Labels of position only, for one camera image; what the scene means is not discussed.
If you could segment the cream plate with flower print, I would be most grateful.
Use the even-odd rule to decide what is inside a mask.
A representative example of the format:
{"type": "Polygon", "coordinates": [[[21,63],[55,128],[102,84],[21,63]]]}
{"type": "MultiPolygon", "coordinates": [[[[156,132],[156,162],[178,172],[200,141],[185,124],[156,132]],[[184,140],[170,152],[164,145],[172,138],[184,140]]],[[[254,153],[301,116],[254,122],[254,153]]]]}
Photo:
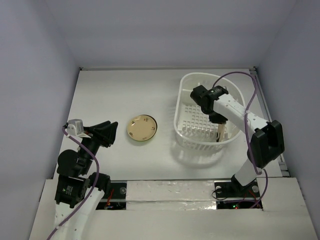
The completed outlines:
{"type": "Polygon", "coordinates": [[[152,116],[146,114],[133,117],[126,126],[128,136],[138,142],[152,139],[157,130],[157,121],[152,116]]]}

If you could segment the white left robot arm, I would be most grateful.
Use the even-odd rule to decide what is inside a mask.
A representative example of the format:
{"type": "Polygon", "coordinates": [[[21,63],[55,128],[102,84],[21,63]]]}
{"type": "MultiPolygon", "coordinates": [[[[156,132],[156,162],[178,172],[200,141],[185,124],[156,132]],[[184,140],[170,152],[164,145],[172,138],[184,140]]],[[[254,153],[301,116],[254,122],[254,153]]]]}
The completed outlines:
{"type": "Polygon", "coordinates": [[[114,144],[117,128],[116,121],[84,126],[81,119],[62,126],[64,136],[78,148],[58,156],[54,229],[49,240],[82,240],[101,199],[113,195],[111,178],[100,172],[96,155],[99,148],[114,144]]]}

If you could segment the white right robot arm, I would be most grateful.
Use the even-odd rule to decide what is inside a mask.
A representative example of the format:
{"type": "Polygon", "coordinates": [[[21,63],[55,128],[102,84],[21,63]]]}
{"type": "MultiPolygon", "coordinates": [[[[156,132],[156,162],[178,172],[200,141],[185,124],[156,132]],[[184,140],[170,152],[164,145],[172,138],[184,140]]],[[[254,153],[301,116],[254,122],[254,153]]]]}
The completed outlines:
{"type": "Polygon", "coordinates": [[[231,192],[242,196],[262,170],[285,151],[281,123],[253,114],[222,86],[206,89],[199,85],[192,90],[190,97],[208,115],[211,123],[230,121],[245,134],[247,160],[231,177],[230,183],[231,192]]]}

